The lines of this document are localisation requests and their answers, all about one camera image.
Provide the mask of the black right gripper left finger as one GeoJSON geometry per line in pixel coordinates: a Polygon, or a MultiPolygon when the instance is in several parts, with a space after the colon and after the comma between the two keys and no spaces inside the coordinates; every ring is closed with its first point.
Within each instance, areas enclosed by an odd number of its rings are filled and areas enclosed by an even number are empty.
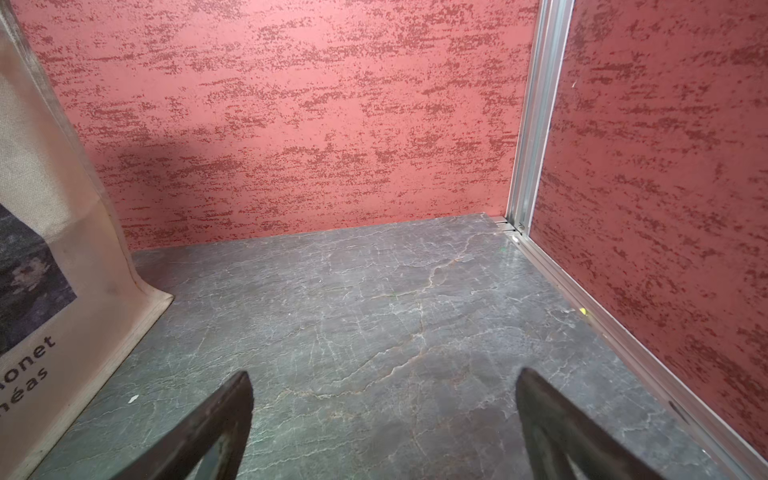
{"type": "Polygon", "coordinates": [[[234,479],[251,429],[253,387],[235,372],[116,479],[234,479]]]}

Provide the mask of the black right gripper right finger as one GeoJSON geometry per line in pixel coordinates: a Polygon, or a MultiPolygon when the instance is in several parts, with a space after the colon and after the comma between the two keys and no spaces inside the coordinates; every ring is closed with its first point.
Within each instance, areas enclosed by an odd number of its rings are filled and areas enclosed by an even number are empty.
{"type": "Polygon", "coordinates": [[[536,479],[574,479],[573,465],[588,479],[660,477],[534,369],[521,370],[515,398],[536,479]]]}

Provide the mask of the beige canvas tote bag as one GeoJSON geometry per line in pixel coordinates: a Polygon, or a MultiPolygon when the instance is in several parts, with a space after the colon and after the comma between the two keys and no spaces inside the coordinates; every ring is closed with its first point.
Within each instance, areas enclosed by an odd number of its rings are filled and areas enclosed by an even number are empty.
{"type": "Polygon", "coordinates": [[[1,475],[28,477],[171,303],[1,5],[1,475]]]}

